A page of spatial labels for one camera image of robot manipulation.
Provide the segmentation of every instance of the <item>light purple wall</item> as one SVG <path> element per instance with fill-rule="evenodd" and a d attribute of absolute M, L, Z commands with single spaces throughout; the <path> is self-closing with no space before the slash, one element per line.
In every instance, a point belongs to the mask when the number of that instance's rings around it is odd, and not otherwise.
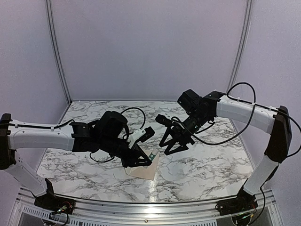
<path fill-rule="evenodd" d="M 42 0 L 0 1 L 0 116 L 57 123 L 67 107 L 54 61 Z M 33 168 L 43 150 L 20 153 Z M 19 189 L 0 171 L 0 224 L 7 225 Z"/>
<path fill-rule="evenodd" d="M 247 81 L 257 91 L 257 102 L 287 106 L 301 124 L 301 2 L 299 0 L 254 1 L 251 29 L 237 81 Z M 247 87 L 236 94 L 251 97 Z M 239 129 L 244 125 L 237 124 Z M 300 133 L 293 127 L 290 153 L 300 145 Z M 263 156 L 269 135 L 248 128 L 242 139 L 255 164 Z M 301 222 L 301 153 L 281 164 L 270 185 L 285 226 Z"/>
<path fill-rule="evenodd" d="M 175 100 L 225 91 L 246 1 L 53 1 L 73 99 Z"/>

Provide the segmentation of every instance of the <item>black cable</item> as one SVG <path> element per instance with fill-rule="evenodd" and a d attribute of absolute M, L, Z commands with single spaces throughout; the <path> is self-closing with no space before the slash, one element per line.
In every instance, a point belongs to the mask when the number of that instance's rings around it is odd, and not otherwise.
<path fill-rule="evenodd" d="M 222 145 L 222 144 L 225 144 L 225 143 L 227 143 L 227 142 L 233 140 L 234 138 L 238 137 L 240 134 L 242 134 L 242 133 L 248 128 L 248 126 L 250 125 L 251 120 L 252 120 L 252 117 L 253 117 L 253 114 L 254 114 L 254 111 L 255 111 L 255 105 L 253 106 L 253 110 L 252 110 L 250 119 L 249 119 L 248 123 L 246 124 L 246 126 L 245 126 L 241 131 L 239 131 L 237 134 L 235 134 L 233 137 L 231 137 L 231 138 L 229 138 L 229 139 L 227 139 L 227 140 L 221 141 L 221 142 L 219 142 L 219 143 L 208 143 L 208 142 L 206 142 L 206 141 L 204 141 L 204 140 L 198 138 L 198 137 L 195 136 L 193 133 L 191 133 L 191 132 L 189 131 L 189 129 L 187 129 L 187 128 L 184 126 L 184 124 L 180 121 L 180 119 L 179 119 L 178 117 L 175 117 L 175 116 L 174 116 L 173 118 L 174 118 L 174 119 L 177 119 L 176 122 L 180 123 L 180 124 L 183 126 L 183 128 L 184 128 L 187 132 L 189 132 L 195 139 L 197 139 L 198 141 L 202 142 L 202 143 L 205 144 L 205 145 L 215 146 L 215 145 Z"/>
<path fill-rule="evenodd" d="M 69 221 L 69 214 L 68 213 L 65 213 L 65 214 L 67 215 L 67 219 L 66 219 L 65 223 L 63 223 L 62 225 L 58 225 L 57 223 L 51 224 L 51 223 L 45 222 L 42 218 L 41 218 L 41 220 L 42 220 L 43 224 L 45 224 L 47 226 L 65 226 L 65 225 L 67 225 L 67 223 Z"/>
<path fill-rule="evenodd" d="M 71 119 L 63 124 L 60 124 L 60 125 L 57 125 L 57 126 L 53 126 L 54 129 L 58 129 L 58 128 L 61 128 L 63 126 L 66 126 L 68 125 L 70 122 L 74 121 L 74 119 Z M 3 123 L 3 124 L 0 124 L 0 127 L 1 126 L 16 126 L 16 124 L 13 124 L 13 123 Z M 52 127 L 51 126 L 35 126 L 35 125 L 27 125 L 27 124 L 17 124 L 17 127 L 25 127 L 25 128 L 36 128 L 36 129 L 51 129 Z"/>
<path fill-rule="evenodd" d="M 68 221 L 69 221 L 69 215 L 68 215 L 68 213 L 65 213 L 65 214 L 67 214 L 67 220 L 65 221 L 65 223 L 63 223 L 63 224 L 60 225 L 60 226 L 65 226 L 65 225 L 67 225 L 67 223 L 68 223 Z"/>
<path fill-rule="evenodd" d="M 127 124 L 124 125 L 124 129 L 125 129 L 125 131 L 126 131 L 126 133 L 125 133 L 126 140 L 128 140 L 128 138 L 130 137 L 130 135 L 131 135 L 132 133 L 130 133 L 130 129 L 128 128 L 128 125 L 127 125 Z"/>
<path fill-rule="evenodd" d="M 252 85 L 250 85 L 249 83 L 247 83 L 247 82 L 239 82 L 239 83 L 235 84 L 233 87 L 231 87 L 231 88 L 229 89 L 229 91 L 227 92 L 227 97 L 228 97 L 229 99 L 235 100 L 235 101 L 238 101 L 238 100 L 239 100 L 239 99 L 237 99 L 237 98 L 234 98 L 234 97 L 230 97 L 230 96 L 229 96 L 230 91 L 232 91 L 232 89 L 233 89 L 234 87 L 236 87 L 237 85 L 239 85 L 239 84 L 246 84 L 246 85 L 249 85 L 249 86 L 251 87 L 251 89 L 253 90 L 253 92 L 255 92 L 255 89 L 254 89 L 254 88 L 252 87 Z M 239 101 L 242 102 L 242 103 L 246 103 L 246 104 L 252 104 L 250 101 L 246 101 L 246 100 L 239 100 Z M 300 127 L 300 125 L 299 125 L 299 124 L 296 122 L 296 120 L 293 119 L 290 115 L 288 115 L 288 114 L 286 114 L 286 113 L 284 113 L 284 112 L 282 112 L 282 111 L 279 111 L 278 109 L 269 108 L 269 107 L 267 107 L 267 106 L 259 105 L 259 104 L 255 104 L 255 105 L 258 106 L 258 107 L 262 107 L 262 108 L 264 108 L 264 109 L 268 109 L 268 110 L 277 112 L 277 113 L 279 113 L 279 114 L 281 114 L 281 115 L 283 115 L 283 116 L 288 117 L 288 118 L 289 118 L 289 119 L 290 119 L 290 120 L 298 127 L 299 132 L 301 133 L 301 127 Z M 300 150 L 301 150 L 301 145 L 299 146 L 299 148 L 297 149 L 297 151 L 295 151 L 294 153 L 288 155 L 286 158 L 289 158 L 289 157 L 294 156 L 294 155 L 297 154 Z"/>
<path fill-rule="evenodd" d="M 142 126 L 140 127 L 140 129 L 142 129 L 142 128 L 143 128 L 143 126 L 145 125 L 145 121 L 146 121 L 146 115 L 145 115 L 145 113 L 144 113 L 144 111 L 143 111 L 142 109 L 140 109 L 139 107 L 129 107 L 129 108 L 127 108 L 127 109 L 123 110 L 123 111 L 122 111 L 120 114 L 123 114 L 124 112 L 126 112 L 126 111 L 128 111 L 128 110 L 131 110 L 131 109 L 136 109 L 136 110 L 138 110 L 138 111 L 142 112 L 142 114 L 143 114 L 143 117 L 144 117 L 144 120 L 143 120 Z"/>
<path fill-rule="evenodd" d="M 227 142 L 233 140 L 234 138 L 238 137 L 240 134 L 242 134 L 242 133 L 248 128 L 248 126 L 251 124 L 251 121 L 252 121 L 252 118 L 253 118 L 253 115 L 254 115 L 255 105 L 256 105 L 256 104 L 255 104 L 255 102 L 256 102 L 256 92 L 255 92 L 254 87 L 253 87 L 251 84 L 249 84 L 249 83 L 247 83 L 247 82 L 239 82 L 239 83 L 236 83 L 234 86 L 232 86 L 232 87 L 229 89 L 229 91 L 227 92 L 227 96 L 229 95 L 229 93 L 230 93 L 236 86 L 242 85 L 242 84 L 245 84 L 245 85 L 251 87 L 251 89 L 252 89 L 252 91 L 253 91 L 253 102 L 254 102 L 254 104 L 253 104 L 253 109 L 252 109 L 251 116 L 250 116 L 250 118 L 249 118 L 248 123 L 246 124 L 246 126 L 245 126 L 241 131 L 239 131 L 239 132 L 238 132 L 237 134 L 235 134 L 233 137 L 230 137 L 229 139 L 224 140 L 224 141 L 221 141 L 221 142 L 218 142 L 218 143 L 208 143 L 208 142 L 206 142 L 206 141 L 204 141 L 204 140 L 198 138 L 197 136 L 195 136 L 192 132 L 190 132 L 189 129 L 187 129 L 187 128 L 184 126 L 184 124 L 181 122 L 181 120 L 180 120 L 179 118 L 177 118 L 177 117 L 174 116 L 174 117 L 172 117 L 172 119 L 177 119 L 177 122 L 180 123 L 186 131 L 188 131 L 195 139 L 197 139 L 198 141 L 202 142 L 202 143 L 205 144 L 205 145 L 211 145 L 211 146 L 214 146 L 214 145 L 222 145 L 222 144 L 225 144 L 225 143 L 227 143 Z"/>
<path fill-rule="evenodd" d="M 261 214 L 263 213 L 264 208 L 265 208 L 265 195 L 264 195 L 264 192 L 263 192 L 263 190 L 262 190 L 262 186 L 260 187 L 260 191 L 261 191 L 261 193 L 262 193 L 262 195 L 263 195 L 263 207 L 262 207 L 261 212 L 260 212 L 260 213 L 258 214 L 258 216 L 255 218 L 255 220 L 254 220 L 253 222 L 251 222 L 249 225 L 254 224 L 254 222 L 261 216 Z"/>
<path fill-rule="evenodd" d="M 122 139 L 128 140 L 128 135 L 127 135 L 127 134 L 123 135 L 123 136 L 122 136 Z"/>
<path fill-rule="evenodd" d="M 201 132 L 204 132 L 204 131 L 206 131 L 207 129 L 210 129 L 212 126 L 214 126 L 214 124 L 215 124 L 215 122 L 212 122 L 212 123 L 210 123 L 210 122 L 208 122 L 209 124 L 210 124 L 210 126 L 208 126 L 207 128 L 205 128 L 205 129 L 202 129 L 202 130 L 199 130 L 198 132 L 195 132 L 195 134 L 199 134 L 199 133 L 201 133 Z"/>
<path fill-rule="evenodd" d="M 113 155 L 110 159 L 107 159 L 107 160 L 104 160 L 104 161 L 98 161 L 98 160 L 93 159 L 91 155 L 92 155 L 92 152 L 90 152 L 90 158 L 91 158 L 93 161 L 95 161 L 95 162 L 100 162 L 100 163 L 109 162 L 109 161 L 112 161 L 112 160 L 115 158 L 115 156 Z"/>

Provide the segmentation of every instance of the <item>marble tabletop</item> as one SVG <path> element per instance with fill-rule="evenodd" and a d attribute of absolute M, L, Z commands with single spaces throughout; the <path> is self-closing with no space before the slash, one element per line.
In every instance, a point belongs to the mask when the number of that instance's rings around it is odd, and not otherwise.
<path fill-rule="evenodd" d="M 118 202 L 187 202 L 237 194 L 252 173 L 252 166 L 238 138 L 218 146 L 207 146 L 198 141 L 188 145 L 189 150 L 164 155 L 159 142 L 165 127 L 156 123 L 155 117 L 163 114 L 187 118 L 176 102 L 145 101 L 92 101 L 73 102 L 63 122 L 69 119 L 90 122 L 101 118 L 105 111 L 118 111 L 128 107 L 145 111 L 145 127 L 152 126 L 156 134 L 145 143 L 143 150 L 159 148 L 160 156 L 154 180 L 128 176 L 115 158 L 108 163 L 97 163 L 89 153 L 72 153 L 48 149 L 38 173 L 49 178 L 58 194 L 80 198 Z M 130 129 L 138 129 L 143 122 L 139 111 L 124 113 Z M 209 142 L 220 142 L 233 136 L 234 129 L 228 119 L 216 118 L 211 129 L 198 134 Z M 98 151 L 96 159 L 108 154 Z"/>

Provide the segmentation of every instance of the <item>beige paper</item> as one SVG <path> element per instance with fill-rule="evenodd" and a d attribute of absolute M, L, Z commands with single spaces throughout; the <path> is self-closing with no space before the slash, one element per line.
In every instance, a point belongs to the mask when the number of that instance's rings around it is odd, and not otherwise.
<path fill-rule="evenodd" d="M 149 156 L 151 151 L 145 151 L 146 155 Z M 138 167 L 127 167 L 125 168 L 126 174 L 132 177 L 136 178 L 142 178 L 142 179 L 147 179 L 147 180 L 154 180 L 155 178 L 155 173 L 157 169 L 157 165 L 159 162 L 159 154 L 156 155 L 154 160 L 152 161 L 152 164 L 148 166 L 147 168 L 144 168 L 143 166 L 138 166 Z"/>

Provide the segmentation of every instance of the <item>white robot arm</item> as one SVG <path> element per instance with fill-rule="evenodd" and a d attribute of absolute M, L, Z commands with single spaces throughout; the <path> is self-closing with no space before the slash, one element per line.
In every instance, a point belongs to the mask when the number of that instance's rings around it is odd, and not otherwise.
<path fill-rule="evenodd" d="M 127 137 L 119 138 L 125 129 Z M 57 211 L 64 202 L 74 200 L 56 197 L 48 179 L 39 176 L 18 152 L 19 148 L 57 148 L 72 152 L 96 152 L 99 149 L 121 159 L 123 167 L 149 166 L 151 160 L 137 142 L 154 135 L 151 127 L 130 134 L 126 118 L 118 112 L 107 111 L 100 120 L 90 123 L 68 121 L 62 125 L 32 124 L 12 120 L 3 114 L 0 120 L 0 170 L 11 174 L 30 189 L 35 205 Z M 72 213 L 72 208 L 65 210 Z"/>
<path fill-rule="evenodd" d="M 246 101 L 234 99 L 217 91 L 211 92 L 205 97 L 200 97 L 191 89 L 179 97 L 178 103 L 188 114 L 185 121 L 181 122 L 176 117 L 172 117 L 170 120 L 163 115 L 156 117 L 157 122 L 167 127 L 159 144 L 161 147 L 166 146 L 166 155 L 188 150 L 187 144 L 193 145 L 195 143 L 191 136 L 206 145 L 225 143 L 210 144 L 194 135 L 202 125 L 208 121 L 214 121 L 217 116 L 249 123 L 249 125 L 271 134 L 263 159 L 239 190 L 238 197 L 217 203 L 217 210 L 221 215 L 233 214 L 243 210 L 251 210 L 254 206 L 257 207 L 255 194 L 267 180 L 271 179 L 279 164 L 286 159 L 288 154 L 292 133 L 287 108 L 281 106 L 276 109 L 274 107 L 258 106 L 255 103 L 246 103 Z M 172 150 L 176 143 L 179 146 Z"/>

